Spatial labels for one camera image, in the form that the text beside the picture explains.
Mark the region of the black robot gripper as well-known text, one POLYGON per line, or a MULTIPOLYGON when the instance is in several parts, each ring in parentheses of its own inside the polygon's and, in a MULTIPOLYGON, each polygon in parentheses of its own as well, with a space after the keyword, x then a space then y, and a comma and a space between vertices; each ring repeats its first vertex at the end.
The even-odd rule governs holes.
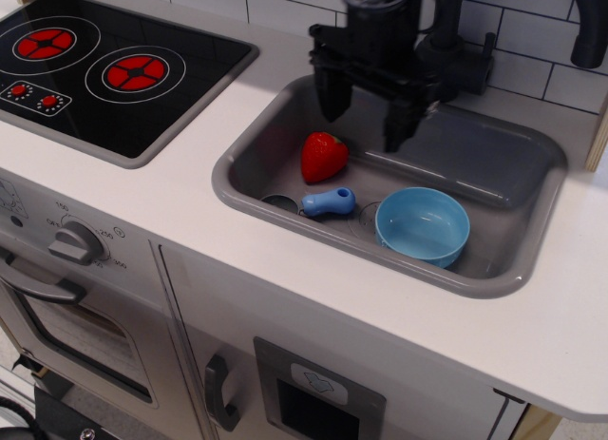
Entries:
POLYGON ((440 84, 416 54, 419 2, 388 8, 348 6, 344 28, 310 27, 311 64, 321 112, 334 122, 350 107, 352 89, 390 100, 384 121, 384 151, 395 153, 426 118, 440 84))

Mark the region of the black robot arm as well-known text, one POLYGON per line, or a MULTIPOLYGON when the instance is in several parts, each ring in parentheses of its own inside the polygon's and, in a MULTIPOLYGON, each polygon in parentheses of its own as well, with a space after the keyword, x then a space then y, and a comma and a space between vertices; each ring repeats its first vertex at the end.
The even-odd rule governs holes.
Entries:
POLYGON ((313 25, 310 53, 324 117, 335 121, 351 106, 354 87, 389 103, 384 149, 411 138, 439 99, 447 65, 461 51, 463 0, 435 0, 430 28, 420 28, 423 0, 344 0, 344 28, 313 25))

